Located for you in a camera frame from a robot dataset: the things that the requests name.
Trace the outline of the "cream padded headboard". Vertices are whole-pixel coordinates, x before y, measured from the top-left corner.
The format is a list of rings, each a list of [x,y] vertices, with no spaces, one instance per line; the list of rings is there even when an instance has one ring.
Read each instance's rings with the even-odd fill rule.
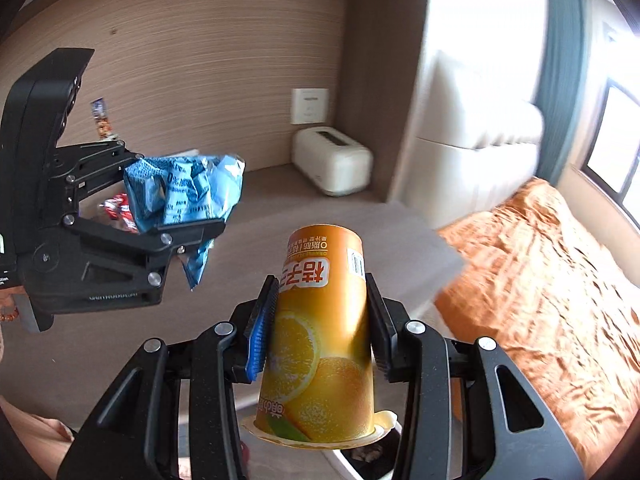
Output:
[[[438,230],[534,173],[547,0],[427,0],[395,197]]]

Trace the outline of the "white square trash bin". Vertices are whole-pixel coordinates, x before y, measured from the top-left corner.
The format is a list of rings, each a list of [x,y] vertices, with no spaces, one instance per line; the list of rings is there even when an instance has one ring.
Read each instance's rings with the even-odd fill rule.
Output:
[[[360,448],[348,450],[323,451],[324,458],[345,480],[390,480],[401,438],[401,424],[395,422],[394,428],[381,440]]]

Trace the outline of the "white wall socket plate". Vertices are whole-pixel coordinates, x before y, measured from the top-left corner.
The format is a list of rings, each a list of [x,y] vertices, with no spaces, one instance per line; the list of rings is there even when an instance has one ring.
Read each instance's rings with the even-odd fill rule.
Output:
[[[292,90],[291,124],[323,124],[329,110],[329,90],[300,88]]]

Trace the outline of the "orange bed blanket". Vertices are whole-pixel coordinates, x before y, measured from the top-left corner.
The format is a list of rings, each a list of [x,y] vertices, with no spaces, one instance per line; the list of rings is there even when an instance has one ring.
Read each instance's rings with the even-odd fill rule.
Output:
[[[500,344],[594,476],[639,409],[638,287],[545,180],[439,234],[466,262],[435,299],[442,319]]]

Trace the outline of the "orange juice cup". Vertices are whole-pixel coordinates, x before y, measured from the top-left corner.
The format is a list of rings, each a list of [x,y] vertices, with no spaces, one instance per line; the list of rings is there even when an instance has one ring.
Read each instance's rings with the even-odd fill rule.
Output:
[[[361,238],[304,226],[288,239],[256,414],[242,424],[290,448],[342,450],[381,440],[396,420],[374,408]]]

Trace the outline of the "colourful cartoon wall stickers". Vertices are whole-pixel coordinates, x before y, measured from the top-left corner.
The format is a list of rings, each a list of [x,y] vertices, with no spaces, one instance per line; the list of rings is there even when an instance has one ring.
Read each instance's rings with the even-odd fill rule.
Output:
[[[114,141],[119,138],[117,133],[114,133],[111,122],[108,119],[106,104],[103,98],[99,98],[91,102],[91,111],[94,122],[96,123],[96,130],[98,130],[99,137],[102,141]]]

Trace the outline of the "blue snack bag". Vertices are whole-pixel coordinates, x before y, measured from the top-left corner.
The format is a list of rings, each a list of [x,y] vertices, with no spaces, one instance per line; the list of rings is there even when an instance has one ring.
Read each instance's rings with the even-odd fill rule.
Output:
[[[124,170],[138,231],[209,220],[225,224],[240,201],[244,170],[244,160],[232,155],[139,159]]]

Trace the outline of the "red white snack bag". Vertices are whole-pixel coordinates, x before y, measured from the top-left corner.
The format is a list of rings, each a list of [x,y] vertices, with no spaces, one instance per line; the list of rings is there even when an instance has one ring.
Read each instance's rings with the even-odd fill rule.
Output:
[[[100,203],[98,219],[114,229],[134,234],[139,233],[126,193],[118,193]]]

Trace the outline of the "white ribbed tissue box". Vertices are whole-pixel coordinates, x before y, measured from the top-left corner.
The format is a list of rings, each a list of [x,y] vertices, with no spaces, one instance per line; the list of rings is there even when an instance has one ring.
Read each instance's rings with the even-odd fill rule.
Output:
[[[346,196],[370,184],[373,155],[345,133],[319,126],[294,134],[292,163],[322,193]]]

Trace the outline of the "window with dark frame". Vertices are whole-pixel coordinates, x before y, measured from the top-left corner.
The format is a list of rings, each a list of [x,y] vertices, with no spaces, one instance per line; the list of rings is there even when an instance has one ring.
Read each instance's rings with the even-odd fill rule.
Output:
[[[612,79],[582,172],[639,226],[639,100]]]

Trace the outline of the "grey-green curtain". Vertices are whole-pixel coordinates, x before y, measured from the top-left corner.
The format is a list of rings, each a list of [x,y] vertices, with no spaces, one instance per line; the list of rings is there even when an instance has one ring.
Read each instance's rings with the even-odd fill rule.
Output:
[[[560,182],[578,122],[587,69],[586,0],[548,0],[547,36],[535,105],[544,118],[536,176]]]

